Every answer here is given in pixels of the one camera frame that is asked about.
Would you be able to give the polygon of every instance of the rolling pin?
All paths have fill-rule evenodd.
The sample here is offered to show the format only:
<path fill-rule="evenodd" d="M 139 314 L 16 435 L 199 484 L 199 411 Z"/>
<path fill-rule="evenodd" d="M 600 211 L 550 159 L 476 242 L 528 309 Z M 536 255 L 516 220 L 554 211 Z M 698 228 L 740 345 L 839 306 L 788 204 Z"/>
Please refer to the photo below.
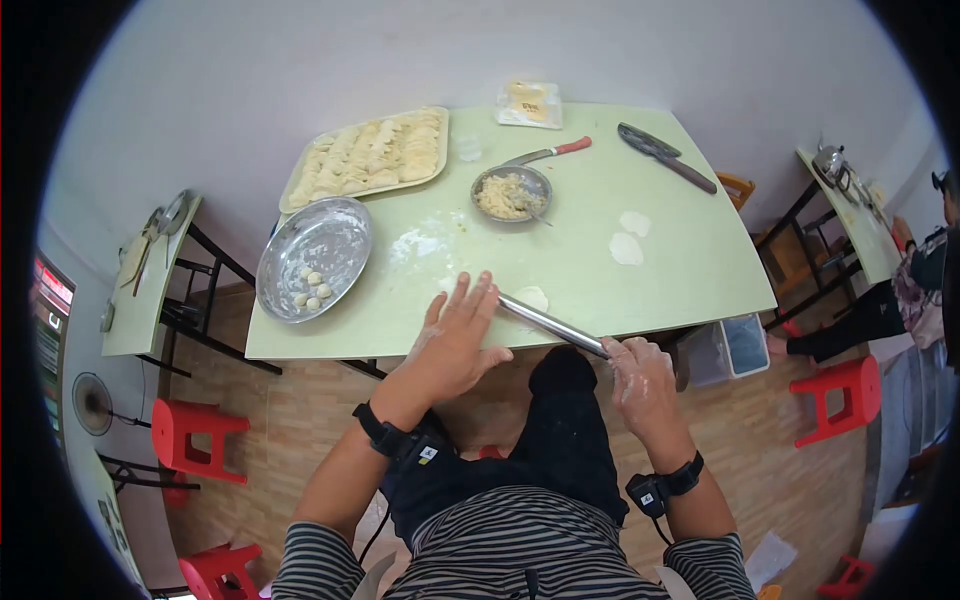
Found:
<path fill-rule="evenodd" d="M 507 312 L 511 312 L 524 321 L 529 321 L 530 323 L 536 325 L 544 331 L 549 331 L 558 338 L 562 340 L 567 340 L 570 344 L 578 348 L 583 348 L 591 354 L 595 354 L 603 359 L 610 358 L 610 355 L 607 354 L 607 351 L 603 349 L 603 345 L 600 344 L 600 340 L 596 339 L 592 335 L 577 329 L 574 326 L 568 325 L 562 321 L 557 321 L 550 315 L 541 313 L 539 310 L 532 306 L 528 306 L 517 300 L 511 298 L 506 294 L 500 294 L 500 306 L 503 307 Z"/>

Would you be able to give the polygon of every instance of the black pants leg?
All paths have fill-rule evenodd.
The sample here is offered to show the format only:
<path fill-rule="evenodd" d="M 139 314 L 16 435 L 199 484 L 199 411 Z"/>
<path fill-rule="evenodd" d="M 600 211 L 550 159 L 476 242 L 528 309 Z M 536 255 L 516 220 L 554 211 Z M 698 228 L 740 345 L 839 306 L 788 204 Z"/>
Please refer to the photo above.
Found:
<path fill-rule="evenodd" d="M 786 351 L 812 356 L 820 363 L 857 344 L 905 331 L 893 285 L 882 281 L 856 299 L 847 314 L 833 325 L 787 340 Z"/>
<path fill-rule="evenodd" d="M 391 466 L 380 485 L 394 528 L 407 547 L 430 517 L 478 493 L 531 485 L 587 502 L 623 524 L 607 428 L 593 388 L 596 377 L 573 348 L 554 348 L 530 376 L 534 398 L 527 422 L 507 460 L 465 461 L 444 444 L 426 465 Z"/>
<path fill-rule="evenodd" d="M 530 374 L 530 413 L 509 460 L 548 473 L 552 490 L 600 509 L 622 526 L 630 509 L 617 487 L 596 384 L 593 367 L 576 348 L 550 350 Z"/>

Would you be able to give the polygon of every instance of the person's right hand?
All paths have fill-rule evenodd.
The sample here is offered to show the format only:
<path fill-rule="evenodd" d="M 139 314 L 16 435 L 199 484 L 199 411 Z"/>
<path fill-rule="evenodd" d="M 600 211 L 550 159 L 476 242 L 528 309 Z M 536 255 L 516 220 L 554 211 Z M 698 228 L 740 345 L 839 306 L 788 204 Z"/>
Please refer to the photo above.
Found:
<path fill-rule="evenodd" d="M 647 448 L 658 473 L 692 461 L 696 448 L 677 405 L 670 355 L 643 338 L 602 340 L 613 367 L 613 406 Z"/>
<path fill-rule="evenodd" d="M 371 397 L 380 420 L 409 430 L 428 408 L 467 392 L 485 372 L 514 359 L 502 346 L 480 349 L 500 297 L 491 273 L 484 271 L 468 293 L 469 284 L 470 275 L 460 273 L 449 301 L 441 293 L 430 303 L 406 360 Z"/>

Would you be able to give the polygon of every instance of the person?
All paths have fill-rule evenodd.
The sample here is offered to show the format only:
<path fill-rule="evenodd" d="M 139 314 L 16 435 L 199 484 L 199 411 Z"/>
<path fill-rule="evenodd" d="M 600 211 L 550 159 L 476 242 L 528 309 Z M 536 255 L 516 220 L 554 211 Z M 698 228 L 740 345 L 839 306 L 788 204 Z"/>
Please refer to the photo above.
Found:
<path fill-rule="evenodd" d="M 491 274 L 480 275 L 469 293 L 468 286 L 461 273 L 449 301 L 445 294 L 433 300 L 409 356 L 373 392 L 369 408 L 381 423 L 442 435 L 427 422 L 430 408 L 513 359 L 503 347 L 480 349 L 499 296 Z M 642 338 L 605 338 L 603 346 L 613 403 L 653 468 L 674 473 L 693 461 L 698 452 L 677 405 L 669 355 Z M 374 449 L 354 422 L 303 491 L 273 597 L 373 597 L 385 567 L 365 575 L 351 546 L 378 487 L 412 555 L 385 598 L 669 597 L 640 577 L 620 548 L 629 509 L 617 489 L 596 384 L 575 348 L 551 349 L 530 374 L 526 425 L 506 459 L 467 461 L 448 444 L 432 458 L 401 464 Z M 756 597 L 730 508 L 708 468 L 691 490 L 669 498 L 666 517 L 675 542 L 664 561 L 697 598 Z"/>
<path fill-rule="evenodd" d="M 943 321 L 936 311 L 942 304 L 948 233 L 956 228 L 960 196 L 950 171 L 940 178 L 931 176 L 934 188 L 944 197 L 947 228 L 938 228 L 918 246 L 906 221 L 894 217 L 894 234 L 906 240 L 906 257 L 893 278 L 867 290 L 829 327 L 790 339 L 768 333 L 767 347 L 772 354 L 799 354 L 821 363 L 858 344 L 907 331 L 921 348 L 943 337 Z"/>

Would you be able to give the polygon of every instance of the red knife handle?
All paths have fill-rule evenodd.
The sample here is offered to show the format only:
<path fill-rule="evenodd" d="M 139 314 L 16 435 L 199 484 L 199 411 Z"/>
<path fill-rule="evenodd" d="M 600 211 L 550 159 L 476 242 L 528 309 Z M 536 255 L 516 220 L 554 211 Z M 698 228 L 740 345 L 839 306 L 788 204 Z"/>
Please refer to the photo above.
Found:
<path fill-rule="evenodd" d="M 590 144 L 593 143 L 593 140 L 584 135 L 580 139 L 570 144 L 563 144 L 554 148 L 556 154 L 565 155 L 568 152 L 575 152 L 577 150 L 583 150 L 584 148 L 589 148 Z"/>

